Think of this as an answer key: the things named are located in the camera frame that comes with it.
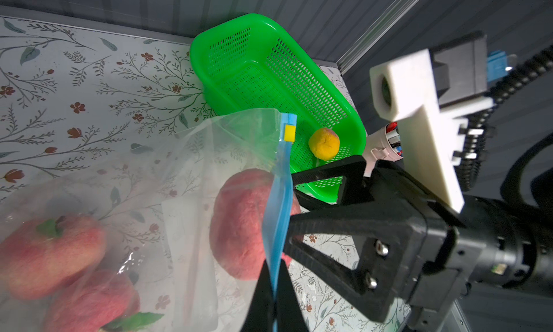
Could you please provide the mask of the pink peach top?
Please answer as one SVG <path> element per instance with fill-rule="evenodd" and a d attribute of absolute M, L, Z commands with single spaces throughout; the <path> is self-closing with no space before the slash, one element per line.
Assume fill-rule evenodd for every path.
<path fill-rule="evenodd" d="M 104 258 L 107 232 L 86 215 L 30 220 L 1 242 L 1 288 L 37 300 L 69 286 Z"/>

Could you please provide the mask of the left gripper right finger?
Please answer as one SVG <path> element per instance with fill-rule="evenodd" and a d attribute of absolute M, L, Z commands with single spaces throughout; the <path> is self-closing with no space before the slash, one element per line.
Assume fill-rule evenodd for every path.
<path fill-rule="evenodd" d="M 276 289 L 276 331 L 309 332 L 284 260 L 281 261 Z"/>

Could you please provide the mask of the yellow peach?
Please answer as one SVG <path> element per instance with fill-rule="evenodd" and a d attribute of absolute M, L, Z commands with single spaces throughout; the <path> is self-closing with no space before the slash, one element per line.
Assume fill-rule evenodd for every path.
<path fill-rule="evenodd" d="M 308 140 L 312 154 L 322 161 L 334 159 L 340 149 L 338 135 L 329 128 L 321 128 L 313 133 Z"/>

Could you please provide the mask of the pink peach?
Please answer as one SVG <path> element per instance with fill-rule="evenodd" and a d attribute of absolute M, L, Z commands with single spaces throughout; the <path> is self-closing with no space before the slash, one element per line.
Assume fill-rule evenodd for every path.
<path fill-rule="evenodd" d="M 86 215 L 30 220 L 1 242 L 1 288 L 37 300 L 69 286 L 104 258 L 107 232 Z"/>
<path fill-rule="evenodd" d="M 141 311 L 141 299 L 126 274 L 99 270 L 62 290 L 50 305 L 44 331 L 140 331 L 161 313 Z"/>
<path fill-rule="evenodd" d="M 210 248 L 217 263 L 233 278 L 257 280 L 265 261 L 262 222 L 274 175 L 247 169 L 220 188 L 210 224 Z"/>

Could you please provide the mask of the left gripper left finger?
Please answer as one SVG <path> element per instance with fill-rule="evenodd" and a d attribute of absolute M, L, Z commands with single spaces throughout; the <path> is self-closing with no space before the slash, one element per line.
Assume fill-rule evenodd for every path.
<path fill-rule="evenodd" d="M 259 280 L 241 332 L 273 332 L 275 328 L 274 294 L 272 280 L 266 261 L 263 264 Z"/>

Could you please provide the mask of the pink peach bottom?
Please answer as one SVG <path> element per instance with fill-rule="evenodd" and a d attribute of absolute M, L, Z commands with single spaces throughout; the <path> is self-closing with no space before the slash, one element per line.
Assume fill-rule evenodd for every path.
<path fill-rule="evenodd" d="M 220 188 L 210 224 L 210 248 L 217 263 L 233 278 L 257 280 L 265 261 L 262 222 L 274 175 L 247 169 Z"/>

